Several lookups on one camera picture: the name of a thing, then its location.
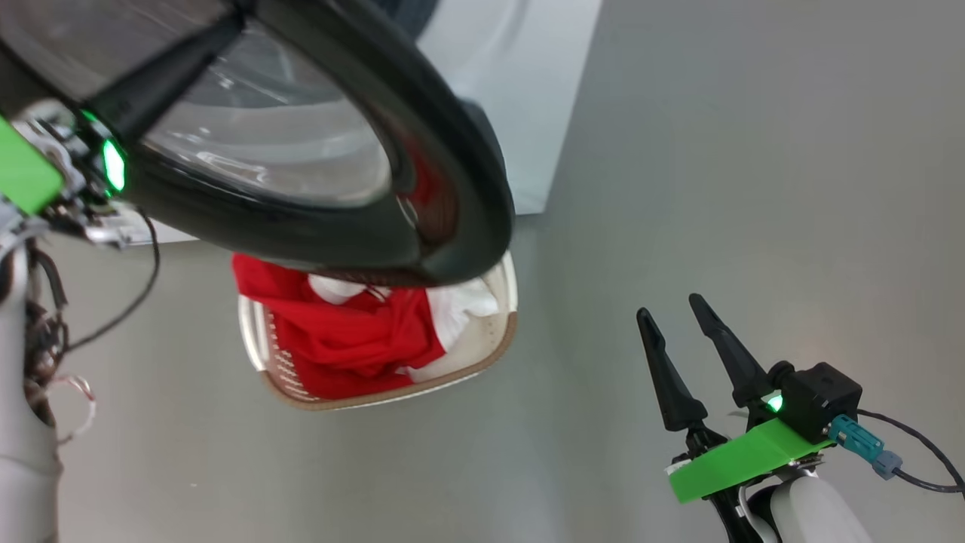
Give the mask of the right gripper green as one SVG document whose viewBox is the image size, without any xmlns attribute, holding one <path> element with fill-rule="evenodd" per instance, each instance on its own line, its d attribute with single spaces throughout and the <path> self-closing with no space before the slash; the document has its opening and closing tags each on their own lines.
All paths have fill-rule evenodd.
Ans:
<svg viewBox="0 0 965 543">
<path fill-rule="evenodd" d="M 733 385 L 735 406 L 748 408 L 773 393 L 761 364 L 706 299 L 690 293 L 688 302 L 703 335 L 711 340 L 724 365 Z M 666 353 L 666 340 L 654 316 L 641 307 L 636 322 L 663 426 L 669 432 L 702 426 L 709 413 L 700 400 L 693 398 Z M 745 497 L 742 489 L 759 477 L 769 477 L 773 471 L 830 446 L 827 440 L 811 443 L 786 423 L 773 419 L 673 468 L 669 484 L 683 505 L 709 501 L 723 523 L 728 542 L 761 542 L 741 503 Z"/>
</svg>

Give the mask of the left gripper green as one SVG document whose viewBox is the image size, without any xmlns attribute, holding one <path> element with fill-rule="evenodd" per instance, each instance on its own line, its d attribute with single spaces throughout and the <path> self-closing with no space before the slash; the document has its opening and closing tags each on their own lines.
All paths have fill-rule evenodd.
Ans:
<svg viewBox="0 0 965 543">
<path fill-rule="evenodd" d="M 88 97 L 82 111 L 44 99 L 3 118 L 2 249 L 51 232 L 119 250 L 148 244 L 149 221 L 121 199 L 121 142 L 140 141 L 162 120 L 242 36 L 246 20 L 244 11 L 228 11 Z"/>
</svg>

